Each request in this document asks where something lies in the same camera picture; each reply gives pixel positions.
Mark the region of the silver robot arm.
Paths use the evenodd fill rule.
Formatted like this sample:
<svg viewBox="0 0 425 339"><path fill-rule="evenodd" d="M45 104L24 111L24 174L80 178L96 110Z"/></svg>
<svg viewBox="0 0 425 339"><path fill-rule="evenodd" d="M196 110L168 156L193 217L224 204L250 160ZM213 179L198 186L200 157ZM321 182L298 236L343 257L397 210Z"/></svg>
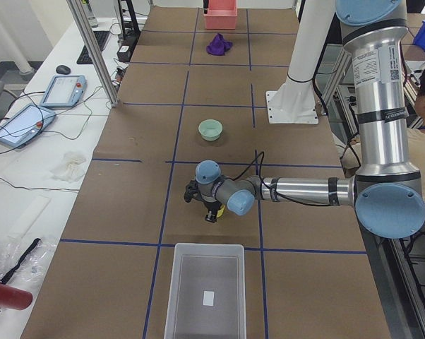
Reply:
<svg viewBox="0 0 425 339"><path fill-rule="evenodd" d="M351 56L361 164L349 179L229 178L212 160L200 162L184 200L200 201L214 222L225 207L237 215L255 201L351 206L361 225L389 239L408 237L425 221L421 174L409 159L400 43L407 33L404 1L307 1L286 81L266 94L272 124L310 124L317 115L313 82L328 30L340 21Z"/></svg>

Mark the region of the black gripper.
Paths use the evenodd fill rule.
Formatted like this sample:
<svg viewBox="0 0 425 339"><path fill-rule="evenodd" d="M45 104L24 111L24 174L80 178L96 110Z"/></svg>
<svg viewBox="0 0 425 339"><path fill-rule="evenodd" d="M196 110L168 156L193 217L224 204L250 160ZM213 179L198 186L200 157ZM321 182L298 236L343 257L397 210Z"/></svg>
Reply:
<svg viewBox="0 0 425 339"><path fill-rule="evenodd" d="M205 207L207 208L207 213L205 215L205 221L217 222L217 204L213 204L217 203L217 200L212 196L203 196L196 180L191 180L186 185L184 192L185 202L190 203L193 199L206 203Z"/></svg>

